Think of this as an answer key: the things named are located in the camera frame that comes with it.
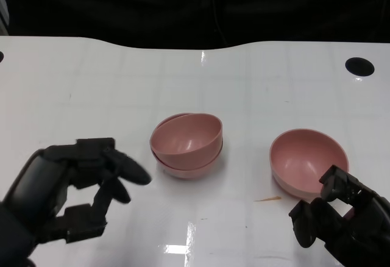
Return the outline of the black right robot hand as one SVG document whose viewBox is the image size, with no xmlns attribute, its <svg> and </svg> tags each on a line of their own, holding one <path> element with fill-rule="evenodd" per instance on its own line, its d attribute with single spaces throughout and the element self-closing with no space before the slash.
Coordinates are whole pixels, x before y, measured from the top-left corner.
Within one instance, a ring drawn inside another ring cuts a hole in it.
<svg viewBox="0 0 390 267">
<path fill-rule="evenodd" d="M 319 181 L 320 197 L 289 213 L 298 243 L 322 240 L 343 266 L 389 266 L 389 201 L 335 165 Z"/>
</svg>

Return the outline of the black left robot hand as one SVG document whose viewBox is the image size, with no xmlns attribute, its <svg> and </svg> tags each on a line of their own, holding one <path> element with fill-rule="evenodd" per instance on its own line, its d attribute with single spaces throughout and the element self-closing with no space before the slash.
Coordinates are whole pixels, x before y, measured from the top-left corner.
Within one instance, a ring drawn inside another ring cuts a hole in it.
<svg viewBox="0 0 390 267">
<path fill-rule="evenodd" d="M 78 139 L 36 151 L 1 201 L 1 266 L 33 266 L 29 257 L 39 244 L 102 236 L 111 201 L 131 201 L 122 179 L 137 185 L 152 180 L 115 148 L 113 138 Z M 99 190 L 92 204 L 68 207 L 58 215 L 69 186 L 79 190 L 93 185 Z"/>
</svg>

